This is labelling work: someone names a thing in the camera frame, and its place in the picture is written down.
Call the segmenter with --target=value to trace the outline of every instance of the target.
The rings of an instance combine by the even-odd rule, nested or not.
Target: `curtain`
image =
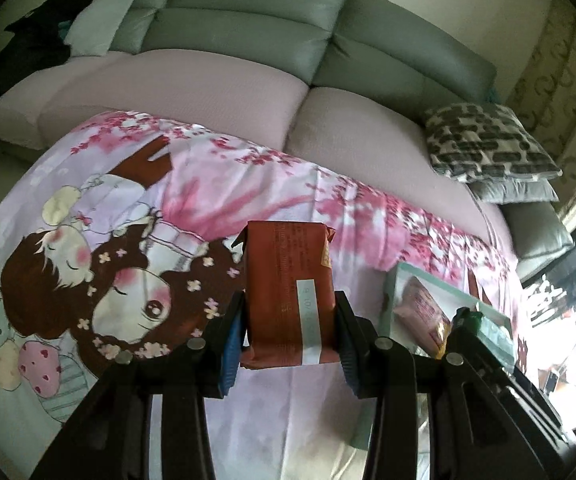
[[[563,176],[551,181],[554,208],[576,227],[576,9],[552,0],[541,37],[506,104],[554,158]]]

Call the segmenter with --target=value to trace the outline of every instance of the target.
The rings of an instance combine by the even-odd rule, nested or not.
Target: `black and white pillow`
[[[425,118],[432,167],[453,180],[533,182],[562,173],[508,107],[453,104]]]

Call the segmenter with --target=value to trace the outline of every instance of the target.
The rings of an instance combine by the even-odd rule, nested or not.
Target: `sofa cushion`
[[[39,70],[21,80],[0,98],[0,139],[33,150],[47,148],[54,142],[42,137],[37,122],[55,94],[76,79],[127,57],[123,52],[72,57],[63,65]]]
[[[432,170],[423,130],[365,97],[312,90],[285,151],[392,193],[494,244],[468,187]]]
[[[44,108],[39,127],[53,144],[97,113],[139,110],[281,149],[307,92],[295,76],[244,59],[155,50],[64,88]]]

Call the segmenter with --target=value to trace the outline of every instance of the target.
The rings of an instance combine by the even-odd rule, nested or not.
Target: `cartoon girl print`
[[[17,333],[68,331],[96,376],[122,349],[151,358],[200,335],[244,286],[229,238],[204,240],[152,206],[171,171],[166,145],[159,137],[108,174],[59,189],[42,209],[48,228],[25,237],[1,273]]]

